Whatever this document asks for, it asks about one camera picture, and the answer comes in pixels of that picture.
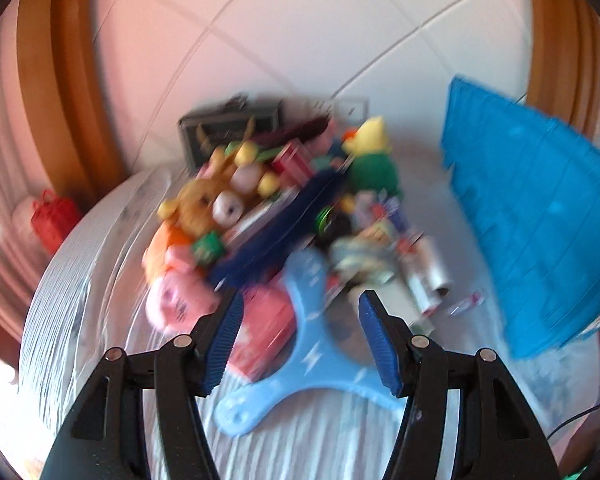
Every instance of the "orange wooden frame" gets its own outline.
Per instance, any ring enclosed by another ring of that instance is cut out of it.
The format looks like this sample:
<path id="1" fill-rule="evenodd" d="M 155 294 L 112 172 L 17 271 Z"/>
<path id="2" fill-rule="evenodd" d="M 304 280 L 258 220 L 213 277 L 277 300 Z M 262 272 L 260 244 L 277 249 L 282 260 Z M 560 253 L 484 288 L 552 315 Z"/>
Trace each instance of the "orange wooden frame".
<path id="1" fill-rule="evenodd" d="M 91 38 L 91 0 L 20 0 L 18 70 L 29 126 L 56 191 L 84 208 L 128 177 Z"/>
<path id="2" fill-rule="evenodd" d="M 526 104 L 593 138 L 600 110 L 600 19 L 587 0 L 532 0 Z"/>

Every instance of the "black cable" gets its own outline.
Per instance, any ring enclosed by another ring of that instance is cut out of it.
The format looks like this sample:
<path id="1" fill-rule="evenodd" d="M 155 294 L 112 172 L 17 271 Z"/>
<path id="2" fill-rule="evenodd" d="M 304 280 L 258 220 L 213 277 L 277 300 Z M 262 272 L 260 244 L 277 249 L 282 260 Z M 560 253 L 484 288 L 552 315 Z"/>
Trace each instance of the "black cable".
<path id="1" fill-rule="evenodd" d="M 558 431 L 560 431 L 562 428 L 564 428 L 567 424 L 571 424 L 574 420 L 578 420 L 581 416 L 589 415 L 589 413 L 595 412 L 596 410 L 599 410 L 599 409 L 600 409 L 600 403 L 596 404 L 592 408 L 589 408 L 588 410 L 585 410 L 582 413 L 579 413 L 577 415 L 572 416 L 571 418 L 568 418 L 562 424 L 560 424 L 557 428 L 555 428 L 555 430 L 553 430 L 551 433 L 549 433 L 549 435 L 547 436 L 546 439 L 549 440 L 552 436 L 554 436 L 556 433 L 558 433 Z"/>

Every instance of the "small box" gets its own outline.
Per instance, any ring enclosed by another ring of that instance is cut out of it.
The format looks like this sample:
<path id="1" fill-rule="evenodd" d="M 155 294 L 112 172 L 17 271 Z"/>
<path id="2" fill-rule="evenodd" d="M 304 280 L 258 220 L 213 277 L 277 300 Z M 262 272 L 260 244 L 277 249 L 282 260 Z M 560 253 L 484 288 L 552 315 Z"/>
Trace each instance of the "small box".
<path id="1" fill-rule="evenodd" d="M 195 174 L 208 161 L 217 146 L 242 140 L 248 121 L 253 118 L 254 132 L 272 132 L 280 126 L 280 100 L 258 99 L 250 102 L 245 94 L 236 94 L 224 104 L 195 110 L 178 121 L 189 171 Z M 198 138 L 202 125 L 208 144 Z"/>
<path id="2" fill-rule="evenodd" d="M 243 292 L 244 317 L 229 356 L 229 371 L 253 383 L 272 364 L 296 331 L 296 314 L 286 292 L 255 285 Z"/>
<path id="3" fill-rule="evenodd" d="M 200 238 L 193 244 L 192 249 L 196 261 L 203 267 L 208 267 L 225 253 L 222 240 L 215 231 Z"/>
<path id="4" fill-rule="evenodd" d="M 304 187 L 315 175 L 311 160 L 311 153 L 299 140 L 294 139 L 273 159 L 271 167 L 279 174 L 289 176 L 298 186 Z"/>

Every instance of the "black box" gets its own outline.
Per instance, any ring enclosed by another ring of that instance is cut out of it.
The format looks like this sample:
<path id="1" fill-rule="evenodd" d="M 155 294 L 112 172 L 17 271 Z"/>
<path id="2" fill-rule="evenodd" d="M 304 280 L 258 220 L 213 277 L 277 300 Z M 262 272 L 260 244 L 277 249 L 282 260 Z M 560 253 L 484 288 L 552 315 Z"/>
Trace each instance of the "black box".
<path id="1" fill-rule="evenodd" d="M 242 140 L 248 121 L 253 118 L 254 133 L 272 132 L 280 126 L 280 99 L 259 99 L 250 102 L 245 94 L 236 94 L 216 107 L 209 107 L 185 115 L 178 121 L 180 139 L 184 147 L 189 171 L 193 174 L 209 160 L 217 146 L 226 146 Z M 208 141 L 203 146 L 198 138 L 198 126 L 204 128 Z"/>

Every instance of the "pink plush toy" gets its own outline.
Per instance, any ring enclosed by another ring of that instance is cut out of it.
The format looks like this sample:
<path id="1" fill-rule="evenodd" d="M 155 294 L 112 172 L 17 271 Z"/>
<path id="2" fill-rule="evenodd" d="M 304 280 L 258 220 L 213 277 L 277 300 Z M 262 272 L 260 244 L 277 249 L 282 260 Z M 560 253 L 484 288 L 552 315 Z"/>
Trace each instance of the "pink plush toy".
<path id="1" fill-rule="evenodd" d="M 167 336 L 191 332 L 198 320 L 215 312 L 220 297 L 193 270 L 170 269 L 152 283 L 146 298 L 149 323 Z"/>

